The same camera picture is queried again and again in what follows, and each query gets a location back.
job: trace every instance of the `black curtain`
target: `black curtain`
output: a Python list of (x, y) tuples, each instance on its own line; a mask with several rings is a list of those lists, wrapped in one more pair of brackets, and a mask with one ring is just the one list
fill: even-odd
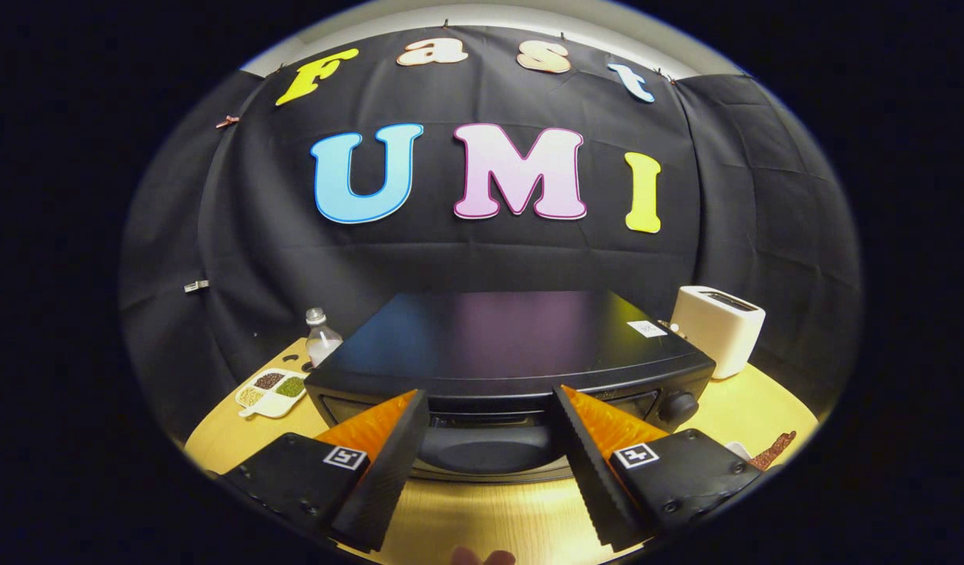
[[(400, 67), (404, 46), (455, 37), (467, 60)], [(522, 68), (528, 39), (567, 46), (562, 75)], [(318, 89), (281, 107), (296, 69), (357, 47)], [(653, 104), (608, 64), (643, 76)], [(224, 115), (241, 121), (215, 129)], [(311, 144), (357, 132), (352, 186), (385, 176), (383, 126), (416, 122), (413, 188), (382, 221), (343, 225), (314, 206)], [(454, 128), (502, 126), (522, 155), (546, 128), (579, 148), (579, 221), (502, 209), (485, 221), (453, 214), (465, 148)], [(628, 229), (632, 171), (623, 155), (657, 160), (658, 233)], [(121, 273), (134, 368), (162, 426), (184, 439), (242, 379), (305, 334), (303, 312), (325, 308), (349, 336), (394, 293), (417, 290), (610, 289), (654, 317), (679, 286), (700, 283), (768, 312), (752, 361), (817, 414), (854, 356), (861, 317), (856, 237), (841, 185), (790, 112), (745, 76), (679, 80), (610, 53), (533, 33), (482, 27), (416, 29), (341, 46), (266, 79), (239, 72), (179, 125), (130, 212)], [(209, 279), (208, 289), (183, 285)], [(827, 353), (833, 352), (829, 359)]]

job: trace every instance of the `orange soft pad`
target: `orange soft pad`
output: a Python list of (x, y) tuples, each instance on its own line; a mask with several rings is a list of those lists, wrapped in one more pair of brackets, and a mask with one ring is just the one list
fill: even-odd
[(597, 444), (597, 450), (605, 461), (611, 459), (611, 454), (623, 447), (635, 446), (636, 443), (650, 443), (650, 441), (668, 436), (667, 432), (648, 425), (628, 412), (613, 407), (607, 402), (601, 402), (590, 396), (561, 385), (562, 390), (569, 397), (569, 403), (575, 408), (583, 426)]
[(332, 446), (366, 451), (371, 462), (374, 462), (414, 395), (416, 395), (416, 390), (410, 390), (402, 396), (396, 396), (389, 401), (382, 402), (374, 408), (360, 412), (360, 414), (342, 422), (340, 425), (330, 427), (316, 439), (331, 443)]

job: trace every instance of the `letter i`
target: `letter i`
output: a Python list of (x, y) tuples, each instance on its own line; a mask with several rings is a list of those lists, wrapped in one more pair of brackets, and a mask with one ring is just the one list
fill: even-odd
[(625, 216), (625, 225), (633, 231), (660, 231), (657, 217), (657, 175), (660, 163), (642, 153), (626, 153), (625, 162), (632, 167), (632, 211)]

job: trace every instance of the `wooden table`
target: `wooden table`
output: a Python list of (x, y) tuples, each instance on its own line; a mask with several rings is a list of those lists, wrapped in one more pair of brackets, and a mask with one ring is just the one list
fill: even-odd
[[(256, 374), (301, 372), (309, 360), (304, 342), (296, 340)], [(290, 355), (298, 359), (283, 360)], [(203, 418), (185, 443), (185, 453), (201, 468), (224, 473), (283, 433), (311, 437), (328, 427), (307, 397), (282, 418), (254, 415), (246, 421), (238, 416), (235, 392)], [(699, 405), (698, 414), (679, 430), (695, 427), (719, 443), (739, 441), (751, 455), (771, 447), (780, 433), (795, 430), (797, 439), (776, 464), (791, 457), (816, 429), (816, 418), (802, 402), (751, 365), (709, 383)], [(640, 547), (615, 553), (597, 542), (574, 479), (524, 485), (409, 479), (380, 552), (339, 547), (382, 564), (447, 565), (455, 545), (472, 548), (482, 559), (497, 549), (510, 551), (520, 565), (603, 563)]]

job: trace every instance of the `finger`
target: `finger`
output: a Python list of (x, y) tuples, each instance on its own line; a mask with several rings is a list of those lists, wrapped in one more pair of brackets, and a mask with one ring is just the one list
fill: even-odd
[(482, 565), (482, 559), (467, 547), (457, 546), (451, 552), (451, 565)]
[(514, 565), (516, 562), (517, 558), (510, 551), (497, 549), (489, 554), (483, 565)]

